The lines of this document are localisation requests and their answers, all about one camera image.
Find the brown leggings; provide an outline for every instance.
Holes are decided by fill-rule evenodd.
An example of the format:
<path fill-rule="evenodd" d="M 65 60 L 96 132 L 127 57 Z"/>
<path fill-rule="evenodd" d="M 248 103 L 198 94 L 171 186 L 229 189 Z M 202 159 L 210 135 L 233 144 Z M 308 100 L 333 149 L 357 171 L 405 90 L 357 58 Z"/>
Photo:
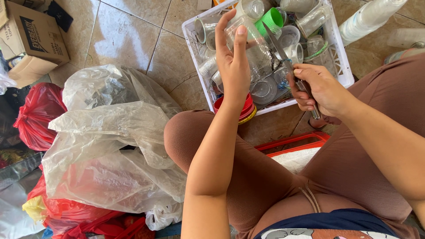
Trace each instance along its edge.
<path fill-rule="evenodd" d="M 382 66 L 349 88 L 369 106 L 425 137 L 425 54 Z M 210 111 L 186 111 L 165 127 L 165 148 L 186 173 L 214 118 Z M 341 124 L 325 117 L 331 124 Z M 238 238 L 252 238 L 271 224 L 313 213 L 298 187 L 310 189 L 323 212 L 360 208 L 387 223 L 401 238 L 419 238 L 402 224 L 411 207 L 382 175 L 344 125 L 334 132 L 303 171 L 294 175 L 237 136 L 232 179 L 227 190 L 229 222 Z"/>

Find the tiled floor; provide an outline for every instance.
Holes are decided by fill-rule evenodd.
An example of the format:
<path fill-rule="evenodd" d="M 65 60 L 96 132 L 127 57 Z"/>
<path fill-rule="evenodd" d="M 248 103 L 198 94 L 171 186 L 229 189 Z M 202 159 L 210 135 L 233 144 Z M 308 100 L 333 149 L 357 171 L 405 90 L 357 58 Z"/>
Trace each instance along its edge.
<path fill-rule="evenodd" d="M 70 62 L 53 70 L 53 83 L 63 83 L 85 67 L 121 63 L 147 74 L 184 110 L 208 109 L 195 66 L 182 37 L 181 24 L 202 11 L 198 0 L 56 0 L 74 22 L 62 36 Z M 350 17 L 365 0 L 331 0 L 338 24 Z M 39 11 L 44 11 L 51 0 Z M 425 1 L 409 0 L 377 31 L 346 48 L 353 73 L 362 78 L 379 67 L 390 53 L 386 45 L 394 28 L 424 28 Z M 296 105 L 270 112 L 240 126 L 239 134 L 252 145 L 311 131 L 309 114 Z M 325 128 L 332 133 L 336 127 Z"/>

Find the green plastic container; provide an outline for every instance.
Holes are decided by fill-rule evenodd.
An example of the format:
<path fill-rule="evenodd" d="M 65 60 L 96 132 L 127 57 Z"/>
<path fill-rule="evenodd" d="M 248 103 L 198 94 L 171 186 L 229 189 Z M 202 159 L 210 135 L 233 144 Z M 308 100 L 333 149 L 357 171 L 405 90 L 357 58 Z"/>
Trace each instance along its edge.
<path fill-rule="evenodd" d="M 260 20 L 255 23 L 255 27 L 264 37 L 267 32 L 262 22 L 264 22 L 269 28 L 272 28 L 273 26 L 278 26 L 280 28 L 283 27 L 282 15 L 276 8 L 271 8 L 266 14 L 264 14 L 264 16 Z"/>

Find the white plastic crate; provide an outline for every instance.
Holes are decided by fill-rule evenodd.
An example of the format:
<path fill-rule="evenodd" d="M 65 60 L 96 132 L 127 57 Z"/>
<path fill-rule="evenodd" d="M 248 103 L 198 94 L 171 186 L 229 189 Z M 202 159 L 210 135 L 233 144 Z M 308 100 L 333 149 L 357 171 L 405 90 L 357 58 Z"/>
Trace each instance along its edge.
<path fill-rule="evenodd" d="M 192 55 L 193 63 L 195 64 L 196 70 L 198 72 L 199 80 L 201 81 L 201 85 L 202 85 L 202 88 L 204 89 L 205 97 L 207 98 L 208 106 L 210 107 L 211 111 L 214 111 L 213 104 L 216 101 L 216 95 L 212 88 L 207 89 L 207 87 L 210 85 L 210 79 L 204 79 L 198 70 L 198 65 L 202 63 L 198 58 L 198 52 L 201 49 L 201 43 L 199 43 L 198 40 L 196 39 L 194 23 L 195 23 L 195 19 L 198 17 L 217 16 L 223 10 L 228 9 L 228 7 L 234 5 L 238 1 L 239 0 L 226 0 L 225 2 L 222 2 L 219 5 L 211 8 L 210 10 L 205 11 L 199 14 L 198 16 L 185 21 L 181 25 L 181 28 L 183 29 L 184 37 L 186 38 L 187 46 L 189 47 L 190 54 Z M 321 4 L 329 5 L 333 11 L 330 0 L 321 0 Z M 329 19 L 324 24 L 323 29 L 324 29 L 323 36 L 325 40 L 327 40 L 330 44 L 329 48 L 332 51 L 334 62 L 338 70 L 338 81 L 345 88 L 348 88 L 349 86 L 354 84 L 354 78 L 351 73 L 350 65 L 347 59 L 347 54 L 344 50 L 344 46 L 341 40 L 341 35 L 338 30 L 337 21 L 334 15 L 332 15 L 331 19 Z M 270 111 L 274 111 L 283 107 L 294 105 L 296 103 L 297 102 L 295 100 L 287 100 L 278 105 L 274 105 L 274 106 L 257 111 L 256 116 L 270 112 Z"/>

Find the knife handle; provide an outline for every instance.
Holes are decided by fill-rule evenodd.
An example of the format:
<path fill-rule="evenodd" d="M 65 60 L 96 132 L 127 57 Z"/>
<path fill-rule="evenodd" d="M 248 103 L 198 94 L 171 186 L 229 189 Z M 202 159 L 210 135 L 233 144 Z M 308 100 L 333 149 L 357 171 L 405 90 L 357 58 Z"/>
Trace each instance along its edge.
<path fill-rule="evenodd" d="M 297 88 L 300 91 L 306 92 L 310 98 L 314 99 L 312 94 L 312 89 L 310 88 L 310 85 L 303 80 L 295 79 L 295 84 L 297 85 Z M 317 102 L 314 104 L 314 110 L 310 111 L 312 113 L 313 119 L 319 120 L 322 117 L 322 113 L 319 111 L 319 108 L 317 106 Z"/>

